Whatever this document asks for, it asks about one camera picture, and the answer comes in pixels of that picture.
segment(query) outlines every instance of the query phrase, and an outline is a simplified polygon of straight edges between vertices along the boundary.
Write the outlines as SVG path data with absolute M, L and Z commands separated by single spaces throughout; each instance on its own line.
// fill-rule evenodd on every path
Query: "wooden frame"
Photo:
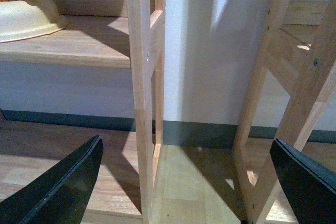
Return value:
M 163 127 L 163 72 L 165 0 L 155 0 L 150 15 L 150 0 L 128 0 L 131 68 L 136 121 L 143 223 L 150 223 L 153 198 L 153 169 L 160 154 Z M 156 145 L 152 146 L 151 79 L 156 83 Z
M 85 45 L 80 46 L 84 48 L 78 54 L 64 54 L 62 52 L 27 52 L 28 44 L 33 41 L 39 43 L 39 38 L 34 38 L 25 41 L 13 42 L 10 46 L 6 44 L 0 45 L 0 60 L 11 62 L 25 62 L 25 63 L 44 63 L 55 65 L 69 65 L 69 66 L 96 66 L 96 67 L 115 67 L 115 68 L 131 68 L 133 79 L 133 94 L 134 94 L 134 108 L 135 108 L 135 121 L 136 121 L 136 139 L 138 151 L 138 165 L 139 165 L 139 178 L 140 178 L 140 194 L 141 194 L 141 210 L 142 222 L 149 224 L 151 220 L 151 206 L 153 199 L 153 187 L 155 181 L 156 169 L 160 156 L 160 149 L 163 137 L 163 82 L 164 82 L 164 33 L 165 33 L 165 0 L 155 0 L 155 10 L 151 12 L 151 0 L 127 0 L 127 10 L 124 8 L 125 0 L 88 0 L 95 4 L 104 1 L 116 1 L 117 7 L 106 9 L 95 9 L 94 13 L 90 15 L 113 16 L 113 14 L 121 14 L 128 16 L 128 31 L 124 28 L 126 25 L 124 21 L 127 18 L 113 22 L 117 24 L 112 29 L 112 32 L 102 34 L 110 36 L 118 36 L 117 38 L 124 44 L 128 42 L 129 34 L 129 48 L 114 48 L 108 51 L 106 55 L 99 55 L 93 53 L 86 55 Z M 62 0 L 55 1 L 56 4 L 62 4 Z M 63 12 L 68 12 L 68 6 L 61 6 Z M 78 14 L 76 11 L 70 11 L 71 14 Z M 97 17 L 96 23 L 99 20 L 104 20 L 104 17 Z M 48 44 L 53 43 L 53 35 L 48 35 Z M 106 46 L 99 40 L 99 47 Z M 152 76 L 155 76 L 155 145 L 153 146 L 153 132 L 152 132 Z M 5 118 L 0 111 L 0 123 Z M 111 221 L 111 217 L 102 218 L 99 215 L 100 221 Z M 116 219 L 120 223 L 129 223 L 128 216 L 123 219 L 122 216 L 117 216 Z
M 248 220 L 253 224 L 264 223 L 281 191 L 270 156 L 255 186 L 250 182 L 251 174 L 245 167 L 245 145 L 267 69 L 290 94 L 275 137 L 298 150 L 303 149 L 336 84 L 336 0 L 329 1 L 308 53 L 295 46 L 301 45 L 302 41 L 281 30 L 289 1 L 271 0 L 234 141 L 239 183 Z

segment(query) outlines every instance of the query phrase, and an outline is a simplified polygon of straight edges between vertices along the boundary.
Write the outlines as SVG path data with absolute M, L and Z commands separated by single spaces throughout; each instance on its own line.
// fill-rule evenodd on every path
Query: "wooden rung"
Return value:
M 270 40 L 264 64 L 289 95 L 308 52 L 308 45 L 281 29 Z

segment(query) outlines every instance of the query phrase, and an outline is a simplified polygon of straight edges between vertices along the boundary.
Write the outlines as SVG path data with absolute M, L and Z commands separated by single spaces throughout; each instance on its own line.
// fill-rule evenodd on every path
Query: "wooden ladder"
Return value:
M 252 224 L 265 222 L 276 197 L 281 192 L 270 155 L 255 186 L 250 182 L 245 166 L 245 146 L 267 70 L 290 95 L 275 138 L 285 140 L 300 151 L 326 107 L 336 84 L 336 0 L 329 1 L 308 52 L 296 46 L 299 43 L 298 39 L 281 30 L 289 1 L 270 2 L 234 141 L 235 165 L 247 217 Z

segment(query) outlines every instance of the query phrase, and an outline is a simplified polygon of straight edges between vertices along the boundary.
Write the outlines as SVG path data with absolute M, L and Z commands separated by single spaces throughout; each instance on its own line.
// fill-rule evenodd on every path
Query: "black object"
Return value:
M 79 224 L 103 153 L 94 136 L 29 185 L 0 202 L 0 223 Z
M 336 223 L 336 174 L 279 139 L 270 154 L 299 223 Z

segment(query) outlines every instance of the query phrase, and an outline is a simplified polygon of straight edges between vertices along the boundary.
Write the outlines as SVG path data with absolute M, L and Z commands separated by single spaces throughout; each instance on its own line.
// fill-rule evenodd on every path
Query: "wooden step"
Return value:
M 0 43 L 0 61 L 130 68 L 128 18 L 70 16 L 66 29 Z

